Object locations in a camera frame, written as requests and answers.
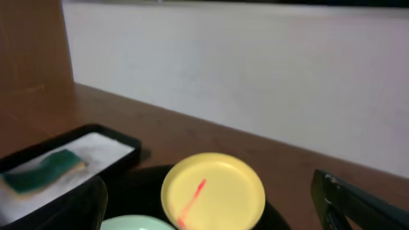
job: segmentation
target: red stain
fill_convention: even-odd
[[[203,179],[202,182],[200,183],[200,185],[198,186],[196,192],[193,195],[193,198],[189,201],[189,203],[187,203],[187,205],[182,209],[180,216],[178,218],[178,225],[179,227],[181,227],[182,229],[186,228],[185,222],[184,220],[186,219],[186,215],[189,212],[190,208],[192,207],[192,205],[194,204],[194,202],[196,201],[197,197],[199,197],[200,191],[202,191],[204,185],[206,183],[206,179]]]

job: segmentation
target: light green plate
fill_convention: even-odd
[[[104,220],[100,230],[174,230],[174,228],[154,217],[124,215]]]

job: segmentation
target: brown tabletop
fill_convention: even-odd
[[[409,210],[407,179],[78,84],[74,93],[38,88],[2,95],[0,123],[0,157],[86,123],[140,139],[151,155],[136,167],[174,164],[207,151],[236,156],[259,174],[267,199],[293,229],[321,229],[310,196],[315,169]]]

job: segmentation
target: green sponge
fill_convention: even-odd
[[[17,195],[21,195],[45,188],[60,176],[80,166],[85,166],[85,162],[71,151],[64,149],[47,156],[34,169],[0,174],[0,177]]]

